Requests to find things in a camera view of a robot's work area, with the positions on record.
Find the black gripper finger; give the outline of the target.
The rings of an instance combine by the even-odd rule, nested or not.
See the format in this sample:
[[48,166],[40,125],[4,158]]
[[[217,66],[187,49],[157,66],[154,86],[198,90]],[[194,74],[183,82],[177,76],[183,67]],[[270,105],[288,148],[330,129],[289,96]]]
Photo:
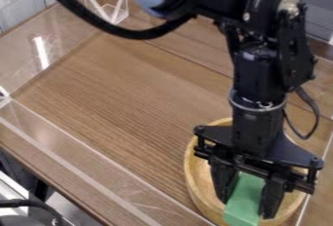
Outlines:
[[240,171],[217,158],[211,158],[210,165],[215,195],[226,204],[238,181]]
[[264,219],[272,219],[277,214],[285,197],[285,185],[286,180],[278,174],[265,182],[260,205],[260,214]]

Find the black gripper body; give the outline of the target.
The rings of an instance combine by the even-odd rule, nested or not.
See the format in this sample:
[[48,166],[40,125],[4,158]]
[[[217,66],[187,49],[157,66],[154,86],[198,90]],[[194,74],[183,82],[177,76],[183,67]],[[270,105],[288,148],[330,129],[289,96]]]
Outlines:
[[289,121],[285,114],[286,98],[262,103],[229,93],[233,109],[229,126],[198,126],[194,155],[209,162],[219,159],[242,173],[264,180],[278,174],[285,180],[285,193],[294,190],[314,192],[317,172],[324,161],[298,146],[284,132]]

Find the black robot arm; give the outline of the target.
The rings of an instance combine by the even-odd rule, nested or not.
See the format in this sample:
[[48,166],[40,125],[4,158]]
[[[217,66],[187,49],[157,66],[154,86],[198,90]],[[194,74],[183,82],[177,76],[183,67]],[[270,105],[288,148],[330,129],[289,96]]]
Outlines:
[[313,77],[316,60],[306,38],[302,0],[135,0],[169,21],[187,15],[211,19],[227,40],[233,61],[227,126],[194,130],[194,154],[207,160],[214,191],[227,202],[241,173],[264,181],[260,214],[273,218],[286,193],[312,193],[322,160],[285,134],[292,123],[285,107]]

